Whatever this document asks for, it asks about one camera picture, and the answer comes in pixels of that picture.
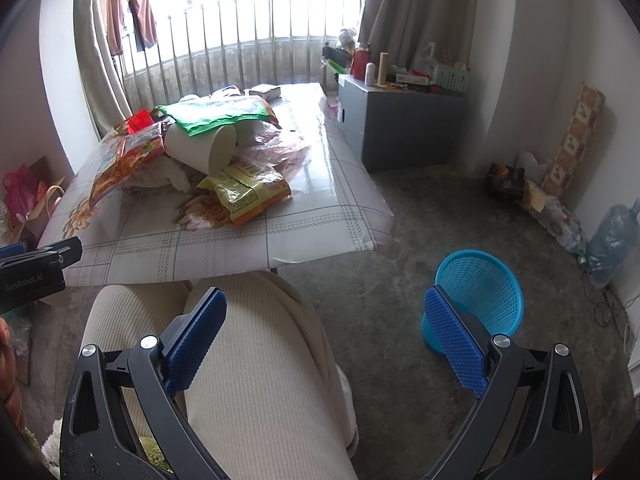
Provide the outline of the left hand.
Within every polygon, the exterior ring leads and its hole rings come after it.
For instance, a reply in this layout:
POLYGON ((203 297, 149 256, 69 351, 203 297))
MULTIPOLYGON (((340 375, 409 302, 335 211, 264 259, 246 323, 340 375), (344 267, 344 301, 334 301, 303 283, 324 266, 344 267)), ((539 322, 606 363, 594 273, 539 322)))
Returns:
POLYGON ((16 382, 16 362, 8 323, 0 318, 0 398, 17 429, 25 429, 21 390, 16 382))

